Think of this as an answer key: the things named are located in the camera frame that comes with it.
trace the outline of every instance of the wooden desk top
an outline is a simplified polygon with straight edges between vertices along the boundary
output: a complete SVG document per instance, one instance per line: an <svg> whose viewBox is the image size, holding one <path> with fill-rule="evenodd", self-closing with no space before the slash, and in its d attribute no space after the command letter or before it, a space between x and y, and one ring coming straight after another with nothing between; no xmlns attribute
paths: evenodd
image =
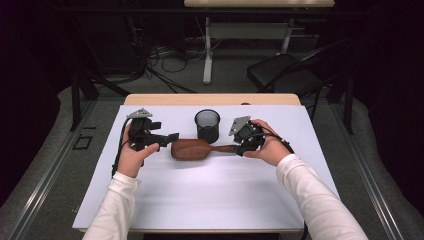
<svg viewBox="0 0 424 240"><path fill-rule="evenodd" d="M130 94L124 105L301 105L295 94L214 93L214 94Z"/></svg>
<svg viewBox="0 0 424 240"><path fill-rule="evenodd" d="M283 8L283 7L333 7L333 0L185 0L186 7L240 7L240 8Z"/></svg>

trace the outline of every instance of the brown brush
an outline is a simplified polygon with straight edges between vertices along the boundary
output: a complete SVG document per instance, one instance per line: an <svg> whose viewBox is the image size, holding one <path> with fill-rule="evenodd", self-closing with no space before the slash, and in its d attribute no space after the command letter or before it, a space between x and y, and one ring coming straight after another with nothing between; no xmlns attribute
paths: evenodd
<svg viewBox="0 0 424 240"><path fill-rule="evenodd" d="M204 139L179 139L172 142L171 156L181 161L203 160L212 151L235 153L235 145L211 146Z"/></svg>

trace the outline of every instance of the black cup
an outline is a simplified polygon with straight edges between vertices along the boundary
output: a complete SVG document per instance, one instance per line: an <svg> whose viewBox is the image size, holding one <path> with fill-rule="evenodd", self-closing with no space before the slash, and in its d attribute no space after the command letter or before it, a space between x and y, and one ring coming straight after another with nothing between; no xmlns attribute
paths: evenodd
<svg viewBox="0 0 424 240"><path fill-rule="evenodd" d="M197 138L214 143L219 138L219 114L212 109L204 109L196 114Z"/></svg>

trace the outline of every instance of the hand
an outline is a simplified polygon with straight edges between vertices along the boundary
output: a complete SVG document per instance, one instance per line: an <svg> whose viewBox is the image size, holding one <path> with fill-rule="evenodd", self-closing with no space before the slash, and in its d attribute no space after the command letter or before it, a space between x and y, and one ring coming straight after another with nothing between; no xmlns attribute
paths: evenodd
<svg viewBox="0 0 424 240"><path fill-rule="evenodd" d="M138 175L141 165L148 156L156 152L159 148L159 144L154 143L150 146L147 146L145 149L140 151L135 151L131 148L130 142L128 141L128 131L130 125L125 127L124 136L122 137L122 146L121 156L119 156L118 172L135 178Z"/></svg>
<svg viewBox="0 0 424 240"><path fill-rule="evenodd" d="M261 126L264 132L271 132L278 136L278 134L268 125L268 123L259 119L252 120L251 122ZM249 158L260 158L268 164L277 166L281 159L289 154L290 151L284 147L283 144L281 144L280 140L273 136L266 136L265 143L261 149L256 151L246 151L244 152L243 156Z"/></svg>

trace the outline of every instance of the chair backrest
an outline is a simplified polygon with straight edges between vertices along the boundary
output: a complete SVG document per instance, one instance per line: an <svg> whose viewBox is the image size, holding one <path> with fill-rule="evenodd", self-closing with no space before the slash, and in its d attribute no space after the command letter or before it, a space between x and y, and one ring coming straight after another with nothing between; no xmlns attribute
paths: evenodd
<svg viewBox="0 0 424 240"><path fill-rule="evenodd" d="M317 63L321 63L324 61L329 61L332 58L340 56L342 53L347 51L350 46L352 46L353 40L351 38L345 38L335 43L331 43L329 45L317 48L312 52L306 54L300 60L294 62L289 67L282 70L279 74L277 74L271 81L269 81L262 89L268 89L271 85L273 85L276 81L278 81L281 77L286 74L302 71L304 69L309 69L313 65Z"/></svg>

